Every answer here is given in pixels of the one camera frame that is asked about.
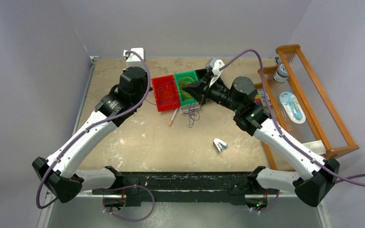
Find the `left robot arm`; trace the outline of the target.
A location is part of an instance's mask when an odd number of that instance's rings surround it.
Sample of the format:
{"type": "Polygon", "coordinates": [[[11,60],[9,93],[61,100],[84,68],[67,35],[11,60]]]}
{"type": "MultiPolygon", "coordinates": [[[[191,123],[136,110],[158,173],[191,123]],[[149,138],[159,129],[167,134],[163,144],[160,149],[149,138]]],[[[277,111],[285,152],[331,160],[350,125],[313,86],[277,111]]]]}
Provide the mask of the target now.
{"type": "Polygon", "coordinates": [[[119,83],[100,100],[70,139],[49,157],[33,161],[32,167],[41,181],[39,188],[46,186],[62,203],[86,190],[106,189],[110,194],[118,194],[123,182],[113,167],[83,171],[79,166],[105,137],[136,112],[149,89],[146,70],[135,66],[124,70],[119,83]]]}

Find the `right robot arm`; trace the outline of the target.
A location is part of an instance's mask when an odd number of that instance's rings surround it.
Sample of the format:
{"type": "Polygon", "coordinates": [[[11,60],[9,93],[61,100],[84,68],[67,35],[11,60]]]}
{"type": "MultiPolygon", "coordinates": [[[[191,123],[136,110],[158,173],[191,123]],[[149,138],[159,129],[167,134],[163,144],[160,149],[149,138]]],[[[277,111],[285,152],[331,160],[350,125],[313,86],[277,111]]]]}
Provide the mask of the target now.
{"type": "Polygon", "coordinates": [[[317,207],[334,187],[339,162],[309,150],[276,123],[267,110],[255,103],[258,92],[250,78],[239,76],[228,88],[213,82],[208,72],[200,80],[183,85],[182,90],[199,104],[211,100],[233,111],[233,120],[242,131],[267,144],[294,169],[257,168],[248,180],[251,192],[260,193],[264,189],[293,192],[305,204],[317,207]]]}

